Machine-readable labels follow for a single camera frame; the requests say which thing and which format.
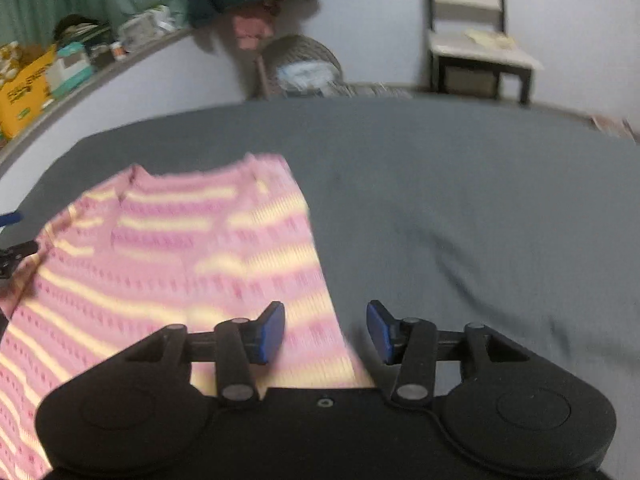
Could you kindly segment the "yellow cloth on chair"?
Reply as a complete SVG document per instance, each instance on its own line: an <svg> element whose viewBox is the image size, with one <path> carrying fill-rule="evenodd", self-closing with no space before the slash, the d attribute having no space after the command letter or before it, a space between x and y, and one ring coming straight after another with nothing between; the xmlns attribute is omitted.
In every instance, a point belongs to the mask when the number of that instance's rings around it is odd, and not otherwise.
<svg viewBox="0 0 640 480"><path fill-rule="evenodd" d="M503 32L488 32L488 30L468 29L465 36L474 44L491 50L514 50L515 40Z"/></svg>

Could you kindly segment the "pink yellow striped knit sweater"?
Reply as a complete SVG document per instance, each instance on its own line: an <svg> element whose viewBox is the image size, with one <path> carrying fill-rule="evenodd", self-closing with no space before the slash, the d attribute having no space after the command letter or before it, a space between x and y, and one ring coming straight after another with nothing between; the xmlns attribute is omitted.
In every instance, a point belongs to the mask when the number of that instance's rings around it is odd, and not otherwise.
<svg viewBox="0 0 640 480"><path fill-rule="evenodd" d="M207 332L279 301L284 341L259 388L371 385L338 326L305 197L280 156L193 174L129 167L82 193L37 242L1 287L3 478L49 471L34 425L47 393L168 324Z"/></svg>

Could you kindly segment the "wicker laundry basket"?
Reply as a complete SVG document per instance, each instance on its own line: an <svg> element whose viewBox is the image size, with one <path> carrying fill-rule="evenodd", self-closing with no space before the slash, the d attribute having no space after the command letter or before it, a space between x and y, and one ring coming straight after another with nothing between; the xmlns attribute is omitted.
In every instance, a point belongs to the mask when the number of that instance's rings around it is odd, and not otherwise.
<svg viewBox="0 0 640 480"><path fill-rule="evenodd" d="M323 96L344 82L333 52L303 35L270 40L255 58L256 94L261 99Z"/></svg>

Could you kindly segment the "pink hanging cloth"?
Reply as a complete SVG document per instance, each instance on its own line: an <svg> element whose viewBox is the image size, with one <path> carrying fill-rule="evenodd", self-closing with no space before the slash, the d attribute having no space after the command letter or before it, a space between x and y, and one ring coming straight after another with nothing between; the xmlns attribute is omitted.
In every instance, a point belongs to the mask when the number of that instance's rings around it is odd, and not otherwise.
<svg viewBox="0 0 640 480"><path fill-rule="evenodd" d="M274 22L280 13L278 0L264 0L232 12L232 27L238 47L255 51L262 40L274 35Z"/></svg>

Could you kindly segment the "white black wooden chair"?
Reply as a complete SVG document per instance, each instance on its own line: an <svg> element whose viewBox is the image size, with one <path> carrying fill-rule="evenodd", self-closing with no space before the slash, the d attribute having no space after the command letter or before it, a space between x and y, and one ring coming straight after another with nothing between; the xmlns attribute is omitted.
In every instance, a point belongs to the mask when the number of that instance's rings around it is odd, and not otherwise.
<svg viewBox="0 0 640 480"><path fill-rule="evenodd" d="M427 0L427 56L430 87L449 91L450 70L467 70L491 79L489 95L500 98L501 78L520 81L518 102L532 100L540 62L516 44L506 31L506 0Z"/></svg>

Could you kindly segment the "teal white box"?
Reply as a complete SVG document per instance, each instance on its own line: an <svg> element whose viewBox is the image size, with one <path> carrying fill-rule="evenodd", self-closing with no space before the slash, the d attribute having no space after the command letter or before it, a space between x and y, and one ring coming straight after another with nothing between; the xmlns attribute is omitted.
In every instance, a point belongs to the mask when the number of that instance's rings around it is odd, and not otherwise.
<svg viewBox="0 0 640 480"><path fill-rule="evenodd" d="M94 67L84 45L77 41L66 44L56 51L53 63L46 70L52 98L62 99L93 74Z"/></svg>

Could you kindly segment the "yellow cardboard box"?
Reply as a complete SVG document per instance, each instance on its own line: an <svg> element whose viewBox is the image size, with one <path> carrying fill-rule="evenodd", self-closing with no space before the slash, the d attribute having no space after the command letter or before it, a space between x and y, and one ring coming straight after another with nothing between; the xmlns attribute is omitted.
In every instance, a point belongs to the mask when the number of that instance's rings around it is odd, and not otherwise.
<svg viewBox="0 0 640 480"><path fill-rule="evenodd" d="M1 85L1 133L12 140L21 134L42 112L51 97L47 69L54 61L55 48L42 52L17 75Z"/></svg>

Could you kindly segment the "clear plastic container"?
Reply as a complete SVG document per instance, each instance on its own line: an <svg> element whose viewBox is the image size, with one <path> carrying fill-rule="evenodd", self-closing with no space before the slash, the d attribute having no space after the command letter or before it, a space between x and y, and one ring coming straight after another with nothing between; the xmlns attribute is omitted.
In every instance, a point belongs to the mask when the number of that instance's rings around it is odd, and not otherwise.
<svg viewBox="0 0 640 480"><path fill-rule="evenodd" d="M168 6L160 4L130 18L118 28L118 40L126 52L136 52L178 29Z"/></svg>

